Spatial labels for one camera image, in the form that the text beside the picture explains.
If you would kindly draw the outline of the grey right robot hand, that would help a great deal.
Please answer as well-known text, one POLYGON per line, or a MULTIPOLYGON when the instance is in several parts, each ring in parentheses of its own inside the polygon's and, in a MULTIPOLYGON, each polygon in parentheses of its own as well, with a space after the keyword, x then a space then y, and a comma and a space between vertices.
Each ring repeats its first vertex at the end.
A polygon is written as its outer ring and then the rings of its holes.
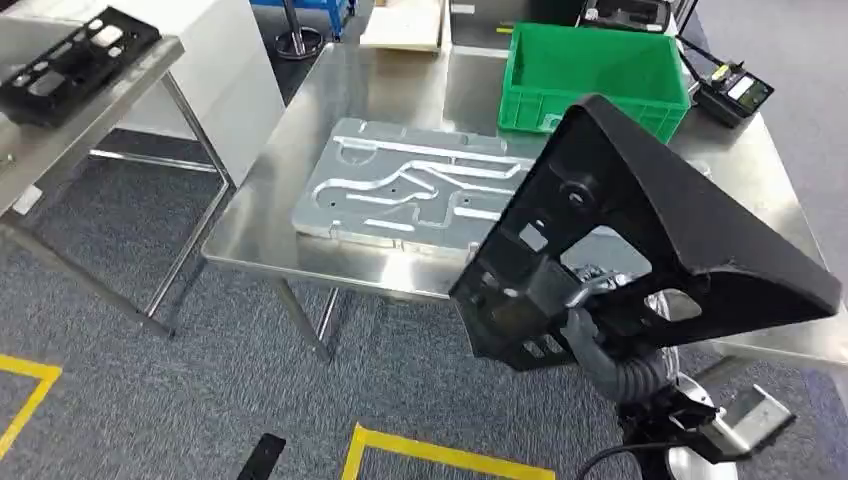
POLYGON ((563 336, 567 340, 577 364, 595 380, 610 380, 622 370, 616 361, 597 342, 599 329, 587 310, 588 301, 596 295, 608 293, 632 280, 628 274, 615 271, 591 270, 596 276, 587 278, 565 302, 567 322, 563 336))

